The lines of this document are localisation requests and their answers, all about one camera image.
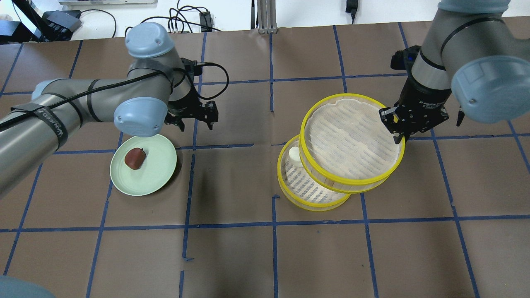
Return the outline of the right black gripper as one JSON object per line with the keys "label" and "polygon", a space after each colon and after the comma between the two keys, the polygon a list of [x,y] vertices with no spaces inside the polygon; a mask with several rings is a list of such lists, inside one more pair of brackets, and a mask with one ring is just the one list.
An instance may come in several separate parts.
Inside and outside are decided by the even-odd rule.
{"label": "right black gripper", "polygon": [[395,144],[406,142],[417,132],[426,132],[449,119],[445,103],[451,89],[426,87],[412,76],[405,81],[399,100],[392,107],[379,109],[379,117],[393,134]]}

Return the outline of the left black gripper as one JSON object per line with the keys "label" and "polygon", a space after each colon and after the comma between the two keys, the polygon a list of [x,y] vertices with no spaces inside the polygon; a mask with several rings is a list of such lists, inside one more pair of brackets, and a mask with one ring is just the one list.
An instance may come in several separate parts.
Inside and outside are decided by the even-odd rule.
{"label": "left black gripper", "polygon": [[202,121],[210,131],[219,120],[216,103],[214,101],[202,103],[196,88],[187,81],[172,86],[164,124],[177,126],[181,132],[185,132],[184,119]]}

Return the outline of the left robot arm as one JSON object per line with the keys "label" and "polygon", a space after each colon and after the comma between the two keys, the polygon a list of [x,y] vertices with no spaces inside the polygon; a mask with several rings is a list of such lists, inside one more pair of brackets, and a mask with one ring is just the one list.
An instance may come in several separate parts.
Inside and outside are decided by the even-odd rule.
{"label": "left robot arm", "polygon": [[192,68],[165,28],[145,22],[130,29],[125,46],[134,58],[125,79],[55,79],[36,86],[30,102],[1,119],[0,190],[8,194],[88,123],[113,123],[130,136],[152,137],[164,125],[181,131],[184,119],[212,130],[219,120],[213,97],[194,86]]}

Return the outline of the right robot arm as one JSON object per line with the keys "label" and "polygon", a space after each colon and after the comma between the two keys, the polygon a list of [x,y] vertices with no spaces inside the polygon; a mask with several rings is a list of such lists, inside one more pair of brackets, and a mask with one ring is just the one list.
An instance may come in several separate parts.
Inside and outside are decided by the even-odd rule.
{"label": "right robot arm", "polygon": [[396,51],[394,70],[407,80],[393,107],[379,110],[396,144],[446,121],[450,95],[465,117],[494,124],[530,109],[529,40],[502,19],[508,0],[442,0],[422,45]]}

